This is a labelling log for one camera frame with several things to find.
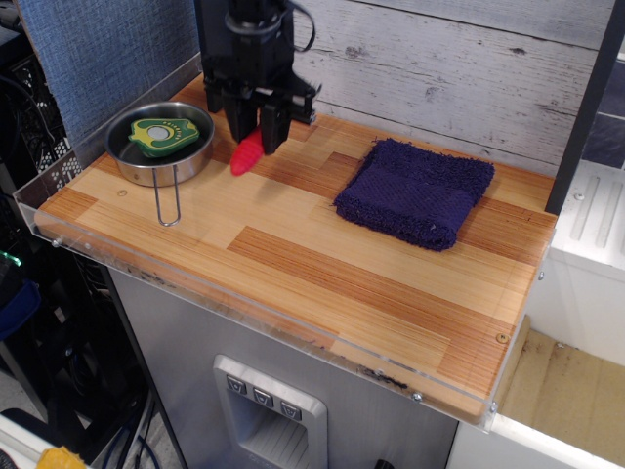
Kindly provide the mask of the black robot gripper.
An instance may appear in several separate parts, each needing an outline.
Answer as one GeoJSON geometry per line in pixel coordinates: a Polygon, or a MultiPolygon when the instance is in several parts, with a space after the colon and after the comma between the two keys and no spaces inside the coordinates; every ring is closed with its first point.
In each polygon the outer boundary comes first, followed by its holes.
{"type": "Polygon", "coordinates": [[[257,108],[248,99],[280,97],[283,100],[268,101],[260,108],[264,153],[274,154],[288,138],[291,115],[301,122],[314,120],[317,90],[293,70],[297,52],[294,25],[283,23],[272,33],[260,36],[231,31],[231,38],[232,75],[225,89],[230,93],[223,93],[230,133],[240,143],[257,128],[257,108]]]}

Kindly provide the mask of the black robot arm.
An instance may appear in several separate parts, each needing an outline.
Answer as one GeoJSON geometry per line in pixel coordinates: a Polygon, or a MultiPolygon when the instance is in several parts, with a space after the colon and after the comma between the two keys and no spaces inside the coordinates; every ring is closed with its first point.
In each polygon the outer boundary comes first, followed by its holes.
{"type": "Polygon", "coordinates": [[[260,130],[266,154],[288,138],[292,120],[310,124],[319,90],[294,69],[294,16],[311,14],[293,1],[196,1],[195,18],[207,107],[226,114],[242,142],[260,130]]]}

